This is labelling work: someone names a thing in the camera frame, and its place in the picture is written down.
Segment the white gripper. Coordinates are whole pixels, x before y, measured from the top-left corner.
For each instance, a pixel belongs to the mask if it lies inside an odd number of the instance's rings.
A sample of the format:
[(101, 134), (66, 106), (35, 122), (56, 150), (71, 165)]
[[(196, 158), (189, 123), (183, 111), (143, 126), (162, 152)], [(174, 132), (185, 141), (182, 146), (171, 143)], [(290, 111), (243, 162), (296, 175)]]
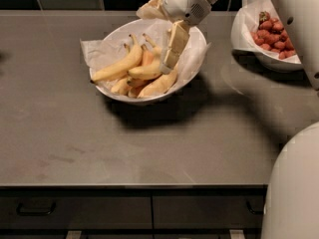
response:
[(207, 0), (150, 0), (137, 10), (137, 16), (144, 20), (169, 18), (174, 22), (164, 34), (159, 66), (163, 74), (168, 75), (176, 66), (189, 40), (189, 26), (198, 25), (210, 10)]

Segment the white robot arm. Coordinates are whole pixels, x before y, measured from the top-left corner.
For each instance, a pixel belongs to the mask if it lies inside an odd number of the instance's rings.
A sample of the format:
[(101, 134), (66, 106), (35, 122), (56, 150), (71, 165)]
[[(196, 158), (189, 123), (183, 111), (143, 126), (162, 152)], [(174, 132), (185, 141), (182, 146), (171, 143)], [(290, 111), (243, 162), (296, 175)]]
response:
[[(159, 69), (168, 74), (188, 41), (189, 29), (198, 25), (218, 0), (150, 0), (140, 7), (142, 19), (172, 22), (171, 34), (160, 57)], [(315, 90), (319, 89), (319, 0), (270, 0), (292, 41), (303, 69)]]

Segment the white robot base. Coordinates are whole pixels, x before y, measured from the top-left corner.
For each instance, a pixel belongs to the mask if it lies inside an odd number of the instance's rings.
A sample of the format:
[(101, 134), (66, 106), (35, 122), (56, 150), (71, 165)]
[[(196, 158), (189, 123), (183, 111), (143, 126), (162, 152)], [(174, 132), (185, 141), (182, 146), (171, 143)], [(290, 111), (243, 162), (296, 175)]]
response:
[(292, 137), (275, 161), (261, 239), (319, 239), (319, 122)]

